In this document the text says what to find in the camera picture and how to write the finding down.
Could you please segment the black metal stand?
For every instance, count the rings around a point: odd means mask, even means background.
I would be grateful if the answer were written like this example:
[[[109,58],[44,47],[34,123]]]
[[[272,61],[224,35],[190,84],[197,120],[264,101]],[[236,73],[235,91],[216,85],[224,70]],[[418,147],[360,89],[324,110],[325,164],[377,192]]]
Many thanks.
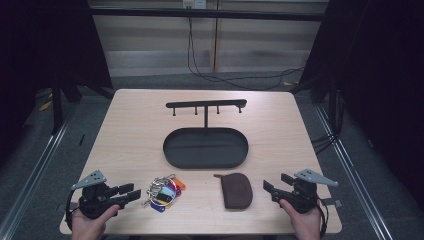
[[[52,103],[54,118],[52,134],[55,135],[63,124],[61,88],[57,76],[54,76],[52,80]]]

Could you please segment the black key rack with tray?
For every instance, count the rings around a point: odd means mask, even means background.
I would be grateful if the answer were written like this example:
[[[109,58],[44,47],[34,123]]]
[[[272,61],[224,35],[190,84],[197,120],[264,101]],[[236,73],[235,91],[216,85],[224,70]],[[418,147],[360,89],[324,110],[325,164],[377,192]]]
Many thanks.
[[[209,108],[220,113],[221,106],[235,106],[239,112],[246,106],[246,99],[168,102],[167,108],[176,115],[178,108],[204,110],[203,127],[185,127],[172,131],[163,142],[166,160],[180,169],[230,169],[241,165],[249,152],[246,136],[228,127],[209,126]]]

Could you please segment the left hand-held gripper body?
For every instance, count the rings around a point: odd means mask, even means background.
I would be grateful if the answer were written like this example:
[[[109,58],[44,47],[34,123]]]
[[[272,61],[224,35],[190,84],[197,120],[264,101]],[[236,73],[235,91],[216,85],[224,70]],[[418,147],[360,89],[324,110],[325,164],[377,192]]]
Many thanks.
[[[115,187],[106,184],[106,177],[100,170],[95,170],[79,182],[71,186],[70,196],[77,189],[82,190],[82,196],[78,200],[78,208],[90,219],[100,217],[108,208],[119,205],[121,209],[125,207],[126,195],[115,193]]]

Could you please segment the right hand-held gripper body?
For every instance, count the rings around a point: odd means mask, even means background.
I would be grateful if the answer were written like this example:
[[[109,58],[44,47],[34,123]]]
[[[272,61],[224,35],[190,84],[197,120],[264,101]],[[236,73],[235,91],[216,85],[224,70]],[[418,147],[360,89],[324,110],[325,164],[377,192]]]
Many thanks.
[[[311,169],[298,171],[292,178],[294,179],[293,190],[291,192],[280,190],[279,195],[280,200],[288,201],[298,213],[307,213],[317,205],[318,184],[338,186],[337,181],[333,181]]]

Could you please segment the brown zip pouch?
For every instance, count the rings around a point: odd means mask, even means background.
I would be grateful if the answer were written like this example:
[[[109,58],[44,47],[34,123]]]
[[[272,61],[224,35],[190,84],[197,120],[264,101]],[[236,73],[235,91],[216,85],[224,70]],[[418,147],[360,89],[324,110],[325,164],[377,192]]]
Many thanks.
[[[221,181],[224,207],[230,210],[243,210],[253,201],[253,191],[249,179],[242,173],[227,175],[215,174]]]

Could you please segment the white wall socket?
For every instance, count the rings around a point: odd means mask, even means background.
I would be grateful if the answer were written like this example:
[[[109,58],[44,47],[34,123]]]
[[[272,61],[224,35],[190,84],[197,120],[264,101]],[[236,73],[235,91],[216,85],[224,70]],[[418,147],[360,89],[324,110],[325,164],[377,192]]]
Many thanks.
[[[184,9],[200,9],[207,8],[207,0],[182,0]]]

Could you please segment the metal floor rail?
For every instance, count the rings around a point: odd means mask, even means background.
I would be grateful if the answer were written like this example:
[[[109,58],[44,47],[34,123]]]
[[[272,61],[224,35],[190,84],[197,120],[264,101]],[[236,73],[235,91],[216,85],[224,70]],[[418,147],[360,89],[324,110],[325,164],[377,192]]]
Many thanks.
[[[67,131],[69,121],[74,115],[74,112],[75,109],[71,108],[65,115],[63,123],[59,126],[58,130],[50,136],[46,147],[43,149],[41,156],[38,158],[35,168],[27,178],[25,185],[19,192],[17,199],[5,216],[4,221],[0,224],[0,240],[12,240],[13,235],[15,234],[24,213],[30,204],[43,175],[50,165],[50,162]]]
[[[319,116],[321,124],[326,131],[326,134],[330,137],[330,142],[333,145],[333,149],[344,168],[347,177],[352,185],[352,188],[359,199],[359,202],[364,209],[364,212],[379,240],[394,240],[393,236],[383,219],[380,211],[378,210],[374,200],[371,198],[362,178],[360,177],[355,165],[352,162],[350,155],[348,154],[342,140],[339,137],[335,137],[335,133],[330,127],[330,118],[325,108],[318,104],[315,106],[316,112]]]

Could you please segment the black curtain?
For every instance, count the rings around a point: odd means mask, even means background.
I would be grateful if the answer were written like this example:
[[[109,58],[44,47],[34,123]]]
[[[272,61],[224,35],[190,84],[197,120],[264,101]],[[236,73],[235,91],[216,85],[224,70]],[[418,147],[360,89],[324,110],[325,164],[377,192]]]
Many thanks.
[[[112,86],[88,0],[0,0],[0,168],[41,89],[81,98],[78,88]]]
[[[329,0],[301,81],[340,91],[424,208],[424,0]]]

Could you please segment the person's right hand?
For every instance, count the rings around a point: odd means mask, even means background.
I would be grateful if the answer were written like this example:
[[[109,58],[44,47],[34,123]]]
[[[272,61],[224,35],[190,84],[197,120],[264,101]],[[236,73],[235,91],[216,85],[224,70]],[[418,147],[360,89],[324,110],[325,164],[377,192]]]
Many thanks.
[[[289,215],[298,240],[321,240],[321,214],[317,208],[301,214],[285,199],[281,199],[279,204]]]

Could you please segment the black horizontal bar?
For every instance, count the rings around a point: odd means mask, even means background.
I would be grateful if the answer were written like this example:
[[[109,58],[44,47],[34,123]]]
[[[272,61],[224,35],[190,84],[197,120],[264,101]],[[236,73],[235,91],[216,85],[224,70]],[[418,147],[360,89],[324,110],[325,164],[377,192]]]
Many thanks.
[[[106,16],[148,16],[148,17],[187,17],[187,18],[216,18],[216,19],[259,19],[321,22],[325,14],[319,13],[287,13],[287,12],[258,12],[235,10],[202,10],[202,9],[156,9],[156,8],[90,8],[92,15]]]

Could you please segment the person's left hand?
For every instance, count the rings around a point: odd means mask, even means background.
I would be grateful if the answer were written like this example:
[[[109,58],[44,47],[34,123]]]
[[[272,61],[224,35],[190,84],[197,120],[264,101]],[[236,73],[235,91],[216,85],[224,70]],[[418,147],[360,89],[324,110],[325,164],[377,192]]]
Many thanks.
[[[79,209],[72,214],[72,240],[100,240],[106,230],[106,223],[116,216],[120,207],[113,205],[97,219],[86,217]]]

